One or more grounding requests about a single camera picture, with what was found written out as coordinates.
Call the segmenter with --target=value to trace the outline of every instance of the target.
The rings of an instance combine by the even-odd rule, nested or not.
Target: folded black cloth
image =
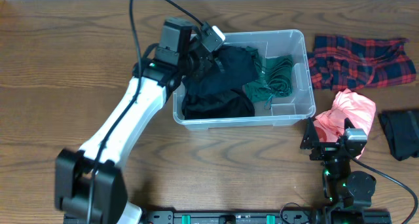
[[[254,117],[255,108],[241,89],[197,96],[186,94],[182,102],[185,119]]]
[[[390,153],[398,161],[419,155],[419,110],[384,111],[378,115]]]
[[[225,45],[214,54],[214,57],[218,57],[222,66],[210,68],[200,82],[192,77],[182,79],[189,95],[218,94],[233,88],[241,88],[259,77],[253,56],[245,48]]]

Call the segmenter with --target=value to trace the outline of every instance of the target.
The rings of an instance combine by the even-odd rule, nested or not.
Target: tabletop
[[[308,51],[318,33],[406,37],[407,54],[419,70],[418,0],[177,2],[225,33],[298,29]],[[134,8],[143,50],[160,40],[165,17],[185,17],[161,0],[137,0]],[[64,147],[76,151],[104,123],[124,95],[135,62],[128,0],[0,5],[0,223],[62,222],[53,205],[54,160]],[[419,108],[418,83],[358,92],[376,103],[377,113]],[[315,90],[316,113],[328,110],[335,94]],[[173,120],[172,106],[169,99],[150,121],[124,170],[134,204],[279,210],[287,202],[325,202],[320,162],[299,150],[304,122],[189,131]],[[419,193],[419,159],[396,161],[377,117],[361,161]],[[402,222],[412,197],[372,175],[373,208],[387,208],[394,223]],[[411,223],[419,223],[419,215]]]

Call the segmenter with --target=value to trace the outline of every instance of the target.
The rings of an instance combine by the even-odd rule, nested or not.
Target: plaid cloth
[[[308,53],[313,88],[357,90],[411,83],[416,70],[404,50],[407,41],[316,36],[314,51]]]

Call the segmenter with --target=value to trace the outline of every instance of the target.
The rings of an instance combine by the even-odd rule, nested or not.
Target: green cloth
[[[291,55],[277,58],[262,58],[257,49],[247,47],[252,54],[259,78],[244,85],[246,95],[252,103],[272,100],[275,97],[287,97],[293,92],[291,73],[293,58]]]

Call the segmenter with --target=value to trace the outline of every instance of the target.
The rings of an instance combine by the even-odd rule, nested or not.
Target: storage box
[[[177,123],[189,130],[226,126],[286,126],[314,115],[316,105],[308,69],[306,45],[304,35],[299,30],[225,33],[225,37],[225,45],[254,47],[266,58],[291,54],[294,63],[291,78],[293,93],[285,98],[274,98],[269,110],[264,109],[265,102],[255,103],[255,117],[185,120],[182,114],[185,87],[181,84],[173,93],[173,117]]]

